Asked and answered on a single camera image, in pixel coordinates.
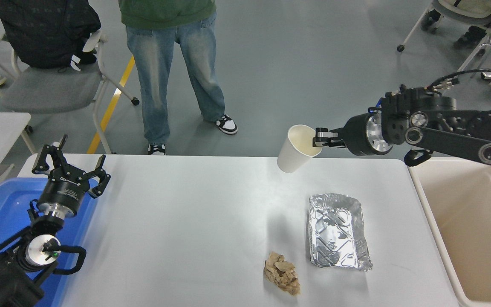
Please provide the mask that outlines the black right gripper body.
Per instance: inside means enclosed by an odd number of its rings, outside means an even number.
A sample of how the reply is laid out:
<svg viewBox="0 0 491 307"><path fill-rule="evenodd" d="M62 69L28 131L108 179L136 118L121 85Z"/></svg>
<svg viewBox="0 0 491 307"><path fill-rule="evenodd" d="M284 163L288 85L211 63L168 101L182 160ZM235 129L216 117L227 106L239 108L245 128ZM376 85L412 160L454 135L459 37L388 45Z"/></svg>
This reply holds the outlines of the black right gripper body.
<svg viewBox="0 0 491 307"><path fill-rule="evenodd" d="M342 140L353 155L375 155L375 150L367 138L367 122L370 117L371 113L351 117L342 128Z"/></svg>

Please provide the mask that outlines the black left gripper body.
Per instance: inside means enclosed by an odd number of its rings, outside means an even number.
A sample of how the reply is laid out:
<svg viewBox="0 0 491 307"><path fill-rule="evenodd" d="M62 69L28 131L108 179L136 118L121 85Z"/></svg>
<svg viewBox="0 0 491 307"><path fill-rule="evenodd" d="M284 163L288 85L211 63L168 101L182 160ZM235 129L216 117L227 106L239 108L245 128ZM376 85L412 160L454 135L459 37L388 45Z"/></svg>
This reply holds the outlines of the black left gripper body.
<svg viewBox="0 0 491 307"><path fill-rule="evenodd" d="M63 168L53 169L37 201L37 208L44 210L45 204L57 204L67 207L71 212L77 212L89 189L89 179L84 170L74 166L68 171Z"/></svg>

